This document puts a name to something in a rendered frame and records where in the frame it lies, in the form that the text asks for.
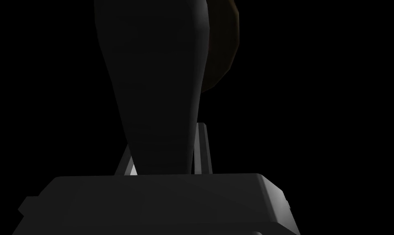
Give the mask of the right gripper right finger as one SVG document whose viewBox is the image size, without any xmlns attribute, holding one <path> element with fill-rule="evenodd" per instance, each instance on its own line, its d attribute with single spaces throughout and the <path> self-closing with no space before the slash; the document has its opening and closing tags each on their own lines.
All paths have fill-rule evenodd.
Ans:
<svg viewBox="0 0 394 235">
<path fill-rule="evenodd" d="M 213 174 L 207 126 L 203 122 L 196 125 L 193 160 L 194 174 Z"/>
</svg>

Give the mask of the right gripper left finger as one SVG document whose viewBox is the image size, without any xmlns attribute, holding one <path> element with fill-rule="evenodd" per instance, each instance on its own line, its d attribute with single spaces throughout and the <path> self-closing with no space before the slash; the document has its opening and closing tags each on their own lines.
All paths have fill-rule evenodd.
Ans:
<svg viewBox="0 0 394 235">
<path fill-rule="evenodd" d="M 118 167 L 115 171 L 116 176 L 137 175 L 136 168 L 133 163 L 132 155 L 127 145 L 120 159 Z"/>
</svg>

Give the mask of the dark brown round knob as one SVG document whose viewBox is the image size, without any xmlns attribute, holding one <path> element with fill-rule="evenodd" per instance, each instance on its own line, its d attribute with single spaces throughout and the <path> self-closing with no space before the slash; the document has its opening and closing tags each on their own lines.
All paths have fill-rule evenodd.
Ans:
<svg viewBox="0 0 394 235">
<path fill-rule="evenodd" d="M 240 42 L 239 12 L 235 0 L 206 2 L 210 33 L 201 93 L 212 89 L 230 70 Z"/>
</svg>

